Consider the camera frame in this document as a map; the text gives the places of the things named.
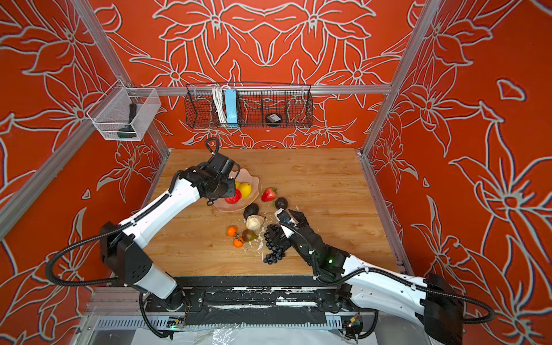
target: blue object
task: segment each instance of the blue object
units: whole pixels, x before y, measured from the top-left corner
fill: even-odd
[[[226,121],[231,125],[231,127],[237,127],[238,123],[238,113],[236,109],[236,90],[225,90],[224,91],[224,103],[226,104]]]

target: pink plate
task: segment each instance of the pink plate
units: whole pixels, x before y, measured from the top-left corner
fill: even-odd
[[[236,173],[236,171],[230,172],[230,178],[236,176]],[[240,199],[240,201],[235,204],[229,204],[224,199],[217,199],[214,205],[222,212],[234,212],[243,210],[259,196],[259,191],[261,190],[261,180],[259,180],[259,178],[256,176],[251,176],[247,169],[242,168],[240,170],[240,175],[236,177],[236,181],[240,183],[248,182],[251,185],[251,194],[246,198]]]

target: white cable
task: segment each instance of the white cable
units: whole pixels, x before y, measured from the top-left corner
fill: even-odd
[[[219,121],[222,124],[226,123],[226,114],[222,107],[222,88],[220,86],[213,86],[213,102],[215,102],[216,112],[219,115]]]

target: wooden table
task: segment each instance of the wooden table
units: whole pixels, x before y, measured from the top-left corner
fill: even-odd
[[[395,256],[376,212],[357,154],[352,148],[301,150],[220,150],[261,179],[263,190],[278,189],[290,209],[300,210],[325,243],[391,270]],[[205,150],[173,150],[155,189],[167,190],[177,170],[209,158]],[[255,201],[265,225],[276,222],[273,202]],[[277,264],[263,264],[269,253],[258,240],[234,248],[226,229],[245,230],[243,210],[220,212],[199,200],[157,233],[145,252],[171,275],[311,274],[312,269],[290,248]]]

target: black cable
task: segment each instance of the black cable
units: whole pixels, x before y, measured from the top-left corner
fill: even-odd
[[[425,287],[419,286],[419,285],[416,285],[416,289],[420,290],[420,291],[423,291],[425,293],[433,294],[433,295],[439,295],[439,296],[444,296],[444,297],[449,297],[449,298],[454,298],[454,299],[457,299],[457,300],[461,300],[461,301],[464,301],[466,303],[470,303],[470,304],[476,305],[478,307],[481,307],[481,308],[483,308],[487,311],[487,315],[483,315],[483,316],[480,316],[480,317],[470,317],[470,318],[465,317],[464,318],[464,323],[467,324],[467,325],[477,325],[478,323],[487,323],[487,322],[492,321],[495,318],[494,309],[490,305],[485,304],[485,303],[481,302],[480,300],[476,300],[475,298],[471,298],[471,297],[463,296],[463,295],[457,295],[457,294],[447,294],[447,293],[444,293],[442,291],[438,291],[438,290],[434,290],[434,289],[430,289],[430,288],[425,288]]]
[[[104,278],[104,279],[96,279],[96,280],[83,280],[83,281],[77,281],[77,282],[72,281],[72,280],[59,279],[54,274],[54,265],[56,264],[56,262],[59,259],[61,259],[62,256],[69,253],[70,251],[72,251],[72,250],[74,250],[74,249],[76,249],[80,246],[84,246],[86,243],[96,241],[96,240],[98,240],[102,237],[109,236],[109,235],[114,235],[116,233],[120,233],[122,230],[126,229],[127,227],[129,227],[131,225],[132,225],[132,223],[128,222],[128,223],[126,223],[122,226],[119,226],[116,230],[109,231],[109,232],[106,232],[106,233],[102,233],[100,235],[96,235],[96,236],[93,236],[93,237],[90,237],[90,238],[85,238],[82,241],[75,242],[72,245],[67,246],[64,249],[60,250],[46,263],[46,269],[45,269],[46,278],[48,278],[48,280],[51,281],[52,283],[54,283],[56,285],[60,285],[60,286],[87,286],[87,285],[99,285],[99,284],[108,284],[108,283],[119,282],[120,281],[119,278]]]
[[[309,241],[307,241],[307,239],[302,234],[300,234],[297,230],[293,229],[293,227],[291,227],[290,225],[288,225],[286,223],[283,223],[283,222],[280,222],[278,224],[287,227],[288,229],[293,231],[293,233],[299,235],[309,245],[309,247],[312,248],[311,243],[309,243]],[[354,276],[356,276],[357,274],[360,274],[360,273],[377,273],[377,274],[384,275],[384,276],[386,276],[390,279],[393,279],[396,282],[399,282],[399,283],[401,283],[405,286],[409,286],[409,287],[412,286],[412,283],[409,282],[408,280],[397,277],[396,275],[391,274],[391,273],[389,273],[389,272],[387,272],[383,269],[374,268],[374,267],[367,267],[367,269],[368,270],[366,270],[365,268],[357,269],[357,270],[347,274],[343,278],[337,279],[337,280],[334,280],[334,281],[331,281],[331,282],[324,281],[324,280],[320,279],[320,277],[318,277],[317,280],[323,285],[328,285],[328,286],[330,286],[330,285],[339,285],[339,284],[346,282],[350,278],[353,278]],[[317,262],[315,262],[315,264],[312,266],[312,272],[313,272],[314,276],[317,276]],[[479,307],[481,307],[481,308],[483,308],[487,311],[487,315],[483,315],[481,317],[471,317],[471,318],[466,318],[465,317],[464,318],[464,323],[467,324],[467,325],[476,325],[478,323],[487,323],[487,322],[492,321],[495,318],[494,309],[490,305],[488,305],[484,302],[481,302],[480,300],[476,300],[474,298],[471,298],[471,297],[468,297],[468,296],[463,296],[463,295],[448,294],[448,293],[445,293],[445,292],[442,292],[442,291],[439,291],[439,290],[427,288],[425,286],[421,286],[421,285],[417,285],[417,284],[414,284],[414,285],[415,285],[415,288],[417,290],[423,291],[426,294],[434,294],[434,295],[439,295],[439,296],[444,296],[444,297],[448,297],[448,298],[457,299],[457,300],[460,300],[460,301],[464,301],[466,303],[470,303],[470,304],[479,306]]]
[[[372,321],[372,325],[370,326],[370,329],[366,331],[365,334],[361,334],[358,336],[359,339],[364,339],[368,337],[370,334],[374,333],[374,330],[376,329],[376,325],[378,324],[378,314],[379,310],[374,311],[374,321]]]
[[[215,141],[215,145],[216,145],[216,146],[215,146],[215,151],[213,151],[213,150],[211,149],[211,146],[209,146],[209,142],[210,142],[210,141]],[[219,153],[219,148],[220,148],[220,140],[219,140],[219,138],[217,138],[217,137],[211,137],[211,138],[205,140],[205,147],[207,147],[207,150],[209,150],[209,152],[211,152],[211,153],[213,154],[213,156],[216,155],[217,153]]]
[[[152,331],[153,334],[157,335],[159,338],[166,338],[169,336],[169,334],[164,335],[160,331],[158,331],[150,322],[150,319],[147,318],[146,310],[144,308],[144,298],[142,296],[142,293],[139,293],[138,297],[138,306],[140,306],[140,314],[142,314],[142,318],[144,319],[144,322],[146,323],[147,328],[149,328],[150,331]]]
[[[179,170],[174,174],[174,176],[172,178],[172,181],[171,181],[171,186],[168,189],[169,194],[172,193],[172,191],[174,190],[174,185],[176,184],[176,181],[180,177],[181,173],[183,173],[183,171]],[[143,217],[148,215],[151,211],[155,210],[159,205],[161,205],[165,200],[167,200],[167,198],[169,198],[169,194],[165,194],[161,199],[159,199],[157,202],[155,202],[153,205],[151,205],[149,208],[147,208],[144,212],[142,212],[141,214],[136,216],[136,218],[134,218],[134,220],[139,221],[140,219],[142,219]],[[75,242],[72,245],[69,245],[69,246],[65,247],[64,249],[60,250],[46,263],[46,269],[45,269],[46,278],[49,281],[51,281],[52,283],[54,283],[56,285],[60,285],[60,286],[88,286],[88,285],[103,285],[103,284],[108,284],[108,283],[120,282],[121,280],[117,277],[96,279],[96,280],[83,280],[83,281],[80,281],[80,282],[79,281],[73,281],[73,280],[63,280],[63,279],[60,279],[60,278],[56,277],[56,275],[54,274],[54,266],[55,266],[56,262],[59,259],[61,259],[65,254],[69,253],[70,251],[75,250],[78,247],[84,246],[87,243],[99,240],[102,237],[118,234],[118,233],[122,232],[124,229],[126,229],[126,228],[128,228],[132,225],[133,225],[132,222],[128,222],[128,223],[123,224],[123,225],[118,225],[117,228],[113,231],[109,231],[109,232],[106,232],[106,233],[102,233],[100,235],[92,236],[90,238],[85,238],[82,241]]]

